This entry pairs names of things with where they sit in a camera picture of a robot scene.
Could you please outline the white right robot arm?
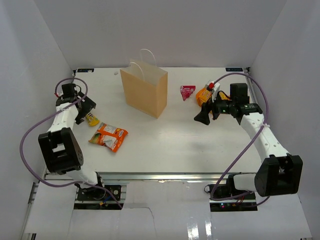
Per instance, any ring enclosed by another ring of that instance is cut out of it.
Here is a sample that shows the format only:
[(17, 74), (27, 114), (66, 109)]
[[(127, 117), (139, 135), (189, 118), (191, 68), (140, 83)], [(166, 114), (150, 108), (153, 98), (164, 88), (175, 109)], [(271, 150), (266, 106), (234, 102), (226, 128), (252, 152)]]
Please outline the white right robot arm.
[(264, 123), (262, 109), (250, 102), (247, 84), (232, 83), (226, 98), (221, 97), (218, 83), (209, 83), (205, 91), (209, 96), (194, 120), (209, 125), (210, 114), (214, 120), (222, 114), (231, 115), (253, 140), (261, 159), (256, 173), (230, 174), (225, 185), (213, 188), (213, 197), (236, 200), (245, 192), (256, 192), (261, 197), (296, 194), (303, 161), (300, 156), (290, 154)]

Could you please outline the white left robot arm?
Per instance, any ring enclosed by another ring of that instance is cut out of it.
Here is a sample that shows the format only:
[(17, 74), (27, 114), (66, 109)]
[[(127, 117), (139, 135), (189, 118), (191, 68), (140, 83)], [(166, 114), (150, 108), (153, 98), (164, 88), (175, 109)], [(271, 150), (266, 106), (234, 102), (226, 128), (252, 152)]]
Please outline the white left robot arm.
[(74, 125), (82, 123), (96, 103), (76, 87), (74, 83), (62, 85), (62, 95), (55, 104), (57, 115), (48, 131), (38, 136), (38, 142), (49, 172), (78, 181), (78, 188), (99, 200), (105, 196), (106, 187), (101, 176), (84, 165), (82, 150), (73, 133)]

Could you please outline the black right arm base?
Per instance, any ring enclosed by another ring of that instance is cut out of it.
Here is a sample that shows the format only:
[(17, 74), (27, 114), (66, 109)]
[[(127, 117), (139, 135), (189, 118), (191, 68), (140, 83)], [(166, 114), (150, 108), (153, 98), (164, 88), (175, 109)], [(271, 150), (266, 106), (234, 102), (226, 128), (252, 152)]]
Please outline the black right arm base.
[(254, 193), (234, 197), (243, 193), (245, 193), (243, 190), (231, 192), (225, 184), (221, 184), (214, 192), (213, 197), (215, 199), (227, 198), (227, 200), (210, 200), (210, 211), (212, 213), (257, 211), (258, 207), (256, 206), (257, 201)]

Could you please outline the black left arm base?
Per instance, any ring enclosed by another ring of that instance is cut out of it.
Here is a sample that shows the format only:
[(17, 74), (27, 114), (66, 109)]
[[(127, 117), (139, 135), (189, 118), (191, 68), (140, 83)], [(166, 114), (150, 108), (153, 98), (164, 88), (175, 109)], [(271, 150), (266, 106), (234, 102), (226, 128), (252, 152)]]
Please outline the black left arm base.
[(121, 210), (121, 185), (105, 185), (107, 191), (97, 188), (78, 189), (75, 210)]

